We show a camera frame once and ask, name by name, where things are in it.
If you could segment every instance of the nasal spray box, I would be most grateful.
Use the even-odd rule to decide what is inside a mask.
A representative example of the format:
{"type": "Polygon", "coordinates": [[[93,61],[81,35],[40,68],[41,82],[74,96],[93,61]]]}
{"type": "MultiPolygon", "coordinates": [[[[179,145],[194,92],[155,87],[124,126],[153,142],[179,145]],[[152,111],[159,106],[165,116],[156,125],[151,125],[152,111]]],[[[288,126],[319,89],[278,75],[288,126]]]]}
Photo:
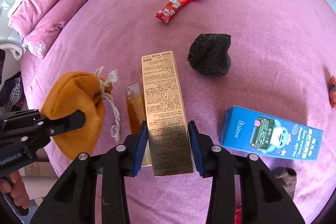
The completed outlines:
{"type": "Polygon", "coordinates": [[[322,130],[233,106],[225,113],[223,147],[288,160],[316,160],[322,130]]]}

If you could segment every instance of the black handle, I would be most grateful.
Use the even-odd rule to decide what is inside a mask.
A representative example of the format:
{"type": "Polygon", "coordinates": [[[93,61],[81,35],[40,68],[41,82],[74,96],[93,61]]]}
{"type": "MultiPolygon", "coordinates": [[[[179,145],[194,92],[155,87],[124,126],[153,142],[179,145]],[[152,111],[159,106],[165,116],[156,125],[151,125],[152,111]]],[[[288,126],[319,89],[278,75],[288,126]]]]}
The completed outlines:
{"type": "MultiPolygon", "coordinates": [[[[14,183],[7,177],[2,177],[1,179],[4,179],[6,181],[8,181],[8,183],[10,184],[11,187],[14,186],[14,183]]],[[[16,206],[14,203],[14,198],[11,196],[10,193],[7,194],[3,194],[3,197],[5,198],[5,200],[7,201],[7,203],[12,207],[12,209],[14,210],[14,212],[18,215],[18,216],[26,216],[29,213],[29,209],[23,209],[22,206],[16,206]]]]}

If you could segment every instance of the silver bolt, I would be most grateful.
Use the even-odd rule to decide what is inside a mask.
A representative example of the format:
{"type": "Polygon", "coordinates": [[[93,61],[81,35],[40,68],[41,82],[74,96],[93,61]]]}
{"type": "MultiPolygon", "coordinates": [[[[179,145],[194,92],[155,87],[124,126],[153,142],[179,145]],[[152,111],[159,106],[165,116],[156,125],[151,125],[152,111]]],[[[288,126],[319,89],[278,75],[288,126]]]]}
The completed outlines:
{"type": "Polygon", "coordinates": [[[211,147],[211,150],[214,152],[221,152],[222,148],[219,145],[214,145],[213,147],[211,147]]]}
{"type": "Polygon", "coordinates": [[[126,150],[126,146],[121,144],[121,145],[118,145],[116,148],[115,148],[118,152],[122,152],[122,151],[125,151],[126,150]]]}
{"type": "Polygon", "coordinates": [[[250,158],[250,160],[254,160],[254,161],[256,161],[256,160],[258,160],[258,155],[256,155],[256,154],[250,154],[249,155],[249,158],[250,158]]]}
{"type": "Polygon", "coordinates": [[[87,153],[81,153],[78,156],[79,160],[86,160],[87,159],[87,153]]]}

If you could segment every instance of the white rope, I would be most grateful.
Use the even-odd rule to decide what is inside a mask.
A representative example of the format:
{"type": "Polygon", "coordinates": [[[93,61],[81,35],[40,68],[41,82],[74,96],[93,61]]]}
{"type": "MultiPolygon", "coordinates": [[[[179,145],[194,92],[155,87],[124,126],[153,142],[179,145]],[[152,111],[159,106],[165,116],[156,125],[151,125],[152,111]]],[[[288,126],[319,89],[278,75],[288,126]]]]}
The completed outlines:
{"type": "Polygon", "coordinates": [[[114,117],[115,117],[115,124],[111,127],[111,133],[112,137],[115,139],[116,143],[119,142],[119,137],[120,137],[120,114],[116,106],[114,105],[113,102],[113,97],[109,93],[105,92],[105,87],[109,87],[111,84],[115,83],[118,79],[117,76],[117,71],[113,70],[109,73],[107,80],[103,82],[100,79],[101,72],[103,71],[104,67],[100,67],[99,69],[96,70],[94,75],[98,79],[98,85],[100,89],[100,98],[102,100],[107,100],[110,105],[112,106],[114,117]]]}

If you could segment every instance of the pink bedsheet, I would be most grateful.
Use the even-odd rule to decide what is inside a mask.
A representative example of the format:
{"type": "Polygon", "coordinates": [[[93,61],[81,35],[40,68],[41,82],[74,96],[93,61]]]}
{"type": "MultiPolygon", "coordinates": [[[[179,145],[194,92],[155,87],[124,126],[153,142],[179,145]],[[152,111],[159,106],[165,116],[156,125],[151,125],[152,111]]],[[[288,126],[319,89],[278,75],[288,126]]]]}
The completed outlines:
{"type": "MultiPolygon", "coordinates": [[[[122,142],[130,132],[124,88],[142,82],[141,56],[173,50],[187,120],[194,120],[215,143],[224,112],[232,105],[324,130],[317,161],[263,157],[270,168],[281,165],[297,171],[294,201],[309,224],[336,186],[336,114],[326,83],[336,73],[335,13],[325,0],[202,0],[163,24],[155,14],[168,1],[89,0],[44,60],[29,52],[24,56],[21,70],[28,106],[41,108],[66,72],[94,72],[105,66],[107,75],[117,69],[112,95],[120,111],[122,142]],[[225,77],[208,79],[190,67],[189,47],[201,33],[231,35],[231,69],[225,77]]],[[[113,117],[106,104],[95,154],[115,146],[110,135],[113,117]]],[[[53,142],[46,150],[61,174],[69,161],[53,142]]],[[[210,188],[211,178],[202,179],[198,173],[154,178],[151,168],[143,168],[137,178],[126,178],[131,222],[205,223],[210,188]]]]}

